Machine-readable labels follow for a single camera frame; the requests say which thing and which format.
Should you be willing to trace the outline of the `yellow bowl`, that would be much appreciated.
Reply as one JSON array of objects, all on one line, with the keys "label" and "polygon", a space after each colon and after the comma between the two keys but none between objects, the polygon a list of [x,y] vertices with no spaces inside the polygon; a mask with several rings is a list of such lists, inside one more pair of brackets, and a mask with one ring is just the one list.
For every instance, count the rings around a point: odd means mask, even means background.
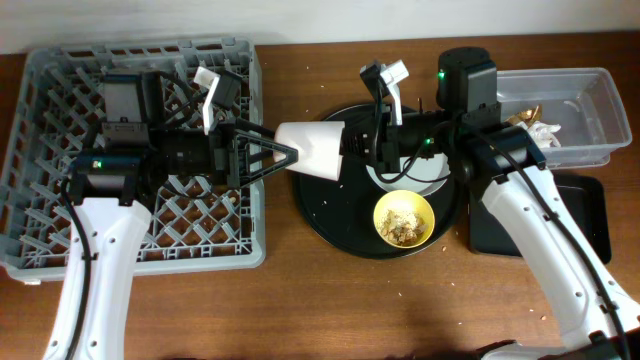
[{"label": "yellow bowl", "polygon": [[385,243],[408,250],[425,244],[431,238],[436,225],[435,212],[418,193],[395,190],[377,201],[373,224]]}]

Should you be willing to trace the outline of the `gold wrapper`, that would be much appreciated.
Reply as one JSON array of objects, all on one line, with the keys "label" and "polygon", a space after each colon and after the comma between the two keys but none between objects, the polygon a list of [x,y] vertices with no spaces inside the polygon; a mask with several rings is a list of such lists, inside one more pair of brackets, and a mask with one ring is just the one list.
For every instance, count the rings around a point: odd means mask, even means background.
[{"label": "gold wrapper", "polygon": [[538,104],[533,108],[520,111],[507,118],[506,122],[512,126],[523,126],[525,129],[530,128],[538,122],[542,117],[542,105]]}]

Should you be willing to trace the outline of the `food scraps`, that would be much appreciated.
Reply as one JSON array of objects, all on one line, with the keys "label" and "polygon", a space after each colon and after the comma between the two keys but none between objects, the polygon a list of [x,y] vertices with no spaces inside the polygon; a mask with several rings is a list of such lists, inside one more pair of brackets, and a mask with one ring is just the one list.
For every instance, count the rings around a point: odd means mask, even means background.
[{"label": "food scraps", "polygon": [[391,245],[412,247],[420,242],[428,225],[417,213],[388,210],[376,224],[376,229]]}]

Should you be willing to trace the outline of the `pink cup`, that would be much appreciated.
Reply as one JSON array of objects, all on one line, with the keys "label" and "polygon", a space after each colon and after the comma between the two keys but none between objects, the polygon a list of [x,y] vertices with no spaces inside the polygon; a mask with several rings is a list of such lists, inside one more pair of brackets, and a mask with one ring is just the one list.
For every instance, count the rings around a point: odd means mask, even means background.
[{"label": "pink cup", "polygon": [[344,121],[286,122],[278,126],[275,142],[298,151],[298,160],[287,170],[337,181]]}]

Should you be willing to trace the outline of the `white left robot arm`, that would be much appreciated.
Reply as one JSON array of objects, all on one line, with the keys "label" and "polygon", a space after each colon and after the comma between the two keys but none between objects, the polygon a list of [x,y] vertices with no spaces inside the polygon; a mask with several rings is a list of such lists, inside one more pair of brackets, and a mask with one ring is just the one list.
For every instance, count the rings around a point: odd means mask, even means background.
[{"label": "white left robot arm", "polygon": [[138,252],[170,177],[242,189],[297,161],[274,131],[212,115],[232,107],[240,75],[199,68],[194,81],[204,100],[165,71],[105,75],[106,114],[90,126],[60,184],[71,244],[45,358],[123,358]]}]

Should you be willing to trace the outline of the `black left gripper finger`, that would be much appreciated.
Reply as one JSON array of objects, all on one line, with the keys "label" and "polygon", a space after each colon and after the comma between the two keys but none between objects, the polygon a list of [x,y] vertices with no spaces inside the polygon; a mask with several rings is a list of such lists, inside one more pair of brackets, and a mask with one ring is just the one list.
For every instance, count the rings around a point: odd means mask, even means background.
[{"label": "black left gripper finger", "polygon": [[244,188],[298,161],[298,151],[246,131],[233,138],[233,187]]},{"label": "black left gripper finger", "polygon": [[275,132],[250,121],[238,119],[235,122],[234,143],[236,145],[272,145]]}]

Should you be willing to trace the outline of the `white wrapper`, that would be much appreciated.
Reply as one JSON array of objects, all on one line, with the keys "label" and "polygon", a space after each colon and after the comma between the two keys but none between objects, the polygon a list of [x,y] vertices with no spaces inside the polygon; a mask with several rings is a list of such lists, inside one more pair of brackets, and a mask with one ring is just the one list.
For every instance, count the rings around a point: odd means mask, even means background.
[{"label": "white wrapper", "polygon": [[524,125],[524,129],[540,149],[561,147],[561,143],[556,137],[556,133],[561,130],[560,125],[535,122],[530,126]]}]

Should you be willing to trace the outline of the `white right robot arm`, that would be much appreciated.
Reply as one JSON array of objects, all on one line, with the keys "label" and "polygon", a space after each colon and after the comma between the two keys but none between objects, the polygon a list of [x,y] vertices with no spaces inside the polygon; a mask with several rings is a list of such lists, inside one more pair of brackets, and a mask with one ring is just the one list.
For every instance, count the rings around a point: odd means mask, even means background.
[{"label": "white right robot arm", "polygon": [[374,115],[350,126],[342,152],[380,181],[408,173],[401,160],[447,157],[453,177],[502,225],[539,282],[558,322],[562,346],[507,340],[478,349],[478,359],[635,359],[639,305],[613,279],[562,201],[545,157],[530,135],[501,118],[497,70],[478,47],[454,48],[438,60],[434,111],[404,113],[402,62],[371,63],[360,76]]}]

